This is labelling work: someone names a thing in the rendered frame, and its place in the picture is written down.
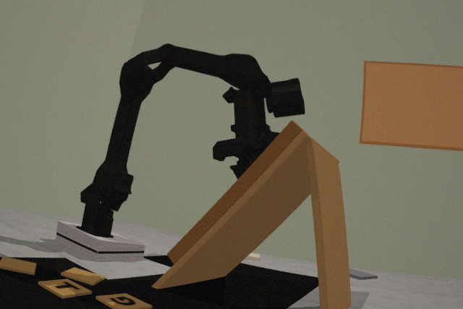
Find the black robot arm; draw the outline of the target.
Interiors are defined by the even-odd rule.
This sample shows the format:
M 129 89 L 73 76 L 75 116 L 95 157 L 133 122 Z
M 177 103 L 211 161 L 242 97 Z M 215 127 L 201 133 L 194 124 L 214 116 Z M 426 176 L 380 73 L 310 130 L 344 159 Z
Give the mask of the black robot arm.
M 151 69 L 148 64 L 161 62 Z M 144 51 L 125 62 L 119 78 L 121 100 L 106 154 L 95 173 L 93 183 L 80 194 L 85 204 L 82 226 L 78 229 L 97 237 L 111 237 L 113 213 L 132 194 L 133 176 L 127 172 L 140 104 L 150 94 L 153 84 L 162 80 L 170 69 L 179 67 L 219 77 L 239 90 L 230 89 L 222 96 L 234 103 L 234 120 L 245 116 L 275 117 L 305 114 L 298 78 L 270 82 L 255 57 L 246 54 L 215 55 L 189 48 L 164 44 Z M 112 211 L 114 210 L 114 211 Z

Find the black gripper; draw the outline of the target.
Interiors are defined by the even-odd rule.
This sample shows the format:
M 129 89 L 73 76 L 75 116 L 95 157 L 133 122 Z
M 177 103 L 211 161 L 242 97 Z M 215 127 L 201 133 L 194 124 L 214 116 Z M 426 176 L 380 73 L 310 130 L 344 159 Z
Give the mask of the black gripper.
M 239 158 L 237 165 L 230 166 L 237 179 L 239 179 L 256 159 L 263 153 L 266 148 L 263 148 L 262 143 L 255 143 L 257 131 L 271 131 L 269 125 L 266 124 L 266 118 L 261 116 L 245 116 L 235 120 L 235 124 L 231 125 L 231 131 L 235 132 L 236 138 L 229 140 L 218 141 L 213 146 L 213 159 L 224 161 L 226 157 L 235 156 Z

